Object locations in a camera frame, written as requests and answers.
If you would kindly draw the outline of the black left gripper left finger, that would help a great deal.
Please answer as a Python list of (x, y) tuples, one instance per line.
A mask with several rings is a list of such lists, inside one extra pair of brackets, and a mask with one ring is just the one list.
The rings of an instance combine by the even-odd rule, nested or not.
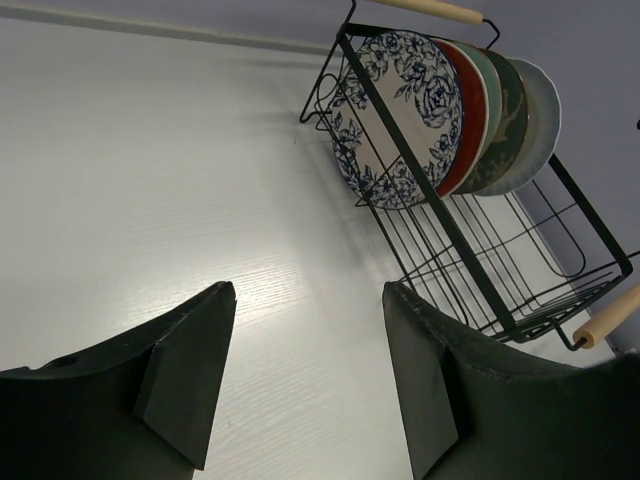
[(37, 369), (1, 374), (5, 479), (190, 479), (204, 468), (236, 311), (221, 281)]

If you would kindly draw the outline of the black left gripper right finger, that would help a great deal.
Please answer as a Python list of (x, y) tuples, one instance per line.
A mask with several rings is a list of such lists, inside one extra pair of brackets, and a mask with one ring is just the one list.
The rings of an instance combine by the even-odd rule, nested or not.
[(539, 358), (385, 284), (384, 321), (417, 479), (635, 479), (639, 358)]

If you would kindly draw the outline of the red and teal plate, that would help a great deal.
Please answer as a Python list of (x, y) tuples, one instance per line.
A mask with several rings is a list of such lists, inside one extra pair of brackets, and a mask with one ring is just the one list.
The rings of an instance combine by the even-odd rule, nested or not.
[(440, 198), (457, 190), (470, 175), (481, 156), (488, 133), (489, 109), (486, 82), (472, 57), (449, 40), (436, 43), (455, 67), (455, 80), (461, 91), (461, 137), (455, 159), (444, 180), (436, 188)]

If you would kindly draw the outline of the blue floral white plate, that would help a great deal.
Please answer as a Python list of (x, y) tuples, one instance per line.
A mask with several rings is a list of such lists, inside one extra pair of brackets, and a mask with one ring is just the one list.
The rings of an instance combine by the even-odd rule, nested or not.
[[(463, 96), (453, 63), (436, 41), (405, 30), (366, 39), (356, 56), (427, 180), (441, 196), (452, 192), (464, 172)], [(357, 195), (388, 210), (424, 201), (353, 68), (340, 74), (329, 109), (337, 165)]]

